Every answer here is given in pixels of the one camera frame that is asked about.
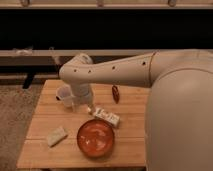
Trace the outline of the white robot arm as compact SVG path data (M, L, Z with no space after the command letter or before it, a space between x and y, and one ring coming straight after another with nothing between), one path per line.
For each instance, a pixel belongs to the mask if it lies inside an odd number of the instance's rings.
M155 51L98 64L78 54L59 76L76 98L91 83L148 88L147 171L213 171L213 52Z

